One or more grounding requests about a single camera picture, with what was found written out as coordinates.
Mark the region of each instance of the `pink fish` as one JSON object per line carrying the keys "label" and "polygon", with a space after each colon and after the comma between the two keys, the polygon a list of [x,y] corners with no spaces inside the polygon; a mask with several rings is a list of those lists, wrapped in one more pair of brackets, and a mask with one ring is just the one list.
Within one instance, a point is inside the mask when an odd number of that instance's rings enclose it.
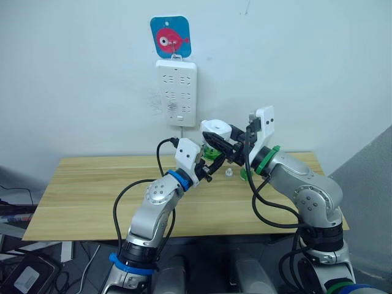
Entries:
{"label": "pink fish", "polygon": [[188,38],[181,38],[181,36],[173,29],[163,28],[157,32],[157,42],[159,48],[166,53],[173,53],[177,51],[183,42],[189,43]]}

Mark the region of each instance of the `green ring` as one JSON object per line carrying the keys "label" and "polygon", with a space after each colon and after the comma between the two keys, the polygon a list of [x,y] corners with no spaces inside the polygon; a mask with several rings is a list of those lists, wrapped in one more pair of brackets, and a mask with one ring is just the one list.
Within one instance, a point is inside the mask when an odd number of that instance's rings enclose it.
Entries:
{"label": "green ring", "polygon": [[269,153],[264,157],[264,159],[260,162],[258,167],[256,168],[256,174],[261,174],[263,168],[270,162],[272,157],[281,149],[279,145],[276,145],[274,148],[272,148]]}
{"label": "green ring", "polygon": [[349,286],[349,285],[353,285],[353,282],[340,282],[337,284],[334,284],[332,287],[330,287],[328,289],[328,291],[326,292],[326,294],[332,294],[334,291],[336,291],[339,288],[345,287],[345,286]]}

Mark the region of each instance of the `blue ring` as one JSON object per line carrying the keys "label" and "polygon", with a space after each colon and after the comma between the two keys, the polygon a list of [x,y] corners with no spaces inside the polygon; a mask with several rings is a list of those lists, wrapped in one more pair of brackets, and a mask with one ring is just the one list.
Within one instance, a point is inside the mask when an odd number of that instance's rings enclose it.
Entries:
{"label": "blue ring", "polygon": [[172,175],[179,183],[182,185],[184,192],[188,191],[189,189],[189,183],[186,179],[184,179],[180,174],[176,173],[173,170],[168,170],[167,173],[169,175]]}
{"label": "blue ring", "polygon": [[344,288],[342,288],[339,292],[339,294],[349,294],[352,291],[356,289],[361,289],[361,288],[374,288],[373,286],[366,285],[366,284],[354,284],[354,285],[349,285]]}
{"label": "blue ring", "polygon": [[131,266],[127,266],[118,260],[117,254],[111,253],[109,255],[109,260],[115,264],[115,266],[126,273],[130,274],[139,274],[141,276],[150,276],[153,274],[154,270],[149,268],[133,268]]}

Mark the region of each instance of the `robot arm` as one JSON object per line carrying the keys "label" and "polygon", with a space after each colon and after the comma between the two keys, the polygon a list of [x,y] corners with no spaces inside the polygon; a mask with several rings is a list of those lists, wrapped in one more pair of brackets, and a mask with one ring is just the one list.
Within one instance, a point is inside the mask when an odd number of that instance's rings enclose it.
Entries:
{"label": "robot arm", "polygon": [[176,148],[176,170],[169,170],[146,189],[121,253],[110,256],[114,264],[102,293],[141,293],[148,286],[171,211],[189,188],[198,186],[203,178],[211,181],[211,175],[225,160],[220,156],[207,166],[201,159],[200,146],[187,138],[179,139]]}
{"label": "robot arm", "polygon": [[[215,124],[219,124],[221,129],[225,123]],[[234,144],[229,143],[227,137],[217,134],[208,121],[202,122],[207,146],[240,166],[248,157],[254,172],[268,177],[269,183],[295,204],[301,220],[311,227],[311,230],[300,231],[301,247],[311,247],[299,263],[305,291],[326,293],[331,285],[338,282],[355,283],[348,247],[343,240],[342,214],[339,210],[342,190],[339,185],[280,151],[279,146],[273,149],[265,146],[274,132],[273,107],[261,108],[249,116],[248,154],[245,152],[247,148],[244,148],[246,133],[235,126],[229,127],[230,139],[235,141]]]}

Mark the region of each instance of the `wooden table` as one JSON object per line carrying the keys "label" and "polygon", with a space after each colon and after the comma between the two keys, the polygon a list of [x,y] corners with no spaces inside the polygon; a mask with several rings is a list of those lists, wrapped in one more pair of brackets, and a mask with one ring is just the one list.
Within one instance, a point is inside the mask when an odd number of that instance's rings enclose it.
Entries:
{"label": "wooden table", "polygon": [[[322,173],[312,153],[293,153],[315,172]],[[173,156],[162,156],[164,170],[174,169]],[[251,208],[252,192],[239,178],[240,168],[232,177],[225,176],[226,167],[191,188],[179,201],[172,236],[242,235],[287,233],[291,229],[270,227],[259,221]],[[139,179],[160,177],[155,156],[73,157],[64,158],[47,187],[23,240],[106,240],[116,239],[113,225],[113,202],[128,184]],[[118,219],[123,236],[140,206],[147,184],[133,187],[118,206]],[[267,185],[263,196],[270,201],[294,208],[291,201]],[[267,218],[283,224],[294,223],[288,212],[259,205]]]}

